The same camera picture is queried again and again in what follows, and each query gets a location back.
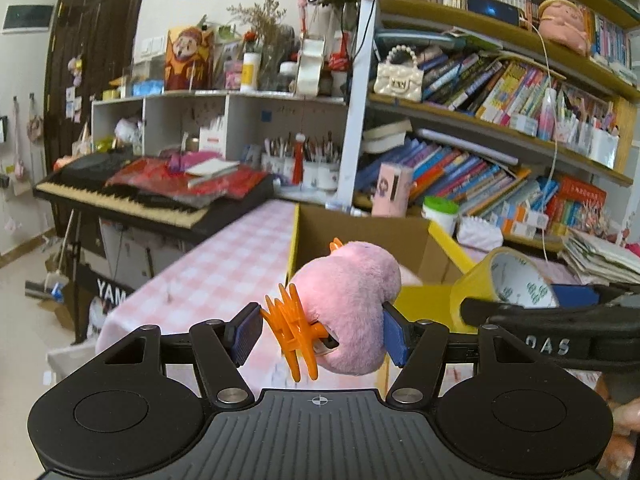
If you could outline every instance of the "mop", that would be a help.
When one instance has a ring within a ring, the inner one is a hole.
[[[58,259],[58,267],[55,272],[48,272],[43,283],[35,283],[30,281],[24,282],[24,295],[39,300],[54,300],[63,303],[62,289],[69,283],[69,278],[62,273],[62,263],[65,259],[66,244],[69,240],[71,225],[74,222],[75,210],[71,211],[69,222],[66,224],[65,237],[60,247],[60,258]]]

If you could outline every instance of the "pearl handbag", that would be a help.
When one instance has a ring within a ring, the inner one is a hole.
[[[394,56],[406,52],[414,62],[413,66],[395,65],[391,63]],[[423,70],[418,69],[415,52],[406,45],[398,45],[391,49],[384,63],[378,64],[378,76],[373,91],[376,94],[389,95],[419,103],[422,100]]]

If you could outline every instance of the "hanging bag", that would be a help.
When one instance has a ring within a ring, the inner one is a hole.
[[[14,158],[14,176],[16,180],[26,179],[26,170],[20,156],[20,128],[18,127],[18,99],[14,97],[14,141],[15,141],[15,158]]]
[[[392,64],[393,58],[400,51],[404,51],[413,61],[413,66]],[[415,52],[405,45],[398,45],[391,49],[385,62],[378,64],[378,76],[373,91],[376,94],[389,95],[400,99],[407,99],[419,103],[422,100],[422,76],[424,71],[418,69],[418,59]]]
[[[36,142],[42,137],[42,117],[36,114],[36,101],[34,95],[29,96],[29,122],[27,122],[27,137],[31,142]]]

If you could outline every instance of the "tape roll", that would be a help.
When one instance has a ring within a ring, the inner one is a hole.
[[[526,308],[559,306],[551,283],[524,254],[501,247],[491,251],[473,269],[454,283],[450,295],[453,332],[476,333],[476,327],[460,317],[466,298],[501,301]]]

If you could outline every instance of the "blue gripper pad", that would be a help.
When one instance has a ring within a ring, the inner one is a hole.
[[[229,357],[236,366],[242,366],[262,334],[260,305],[250,303],[226,324],[225,341]]]
[[[409,359],[409,347],[405,343],[402,325],[388,311],[383,311],[383,335],[386,352],[398,367],[403,367]]]

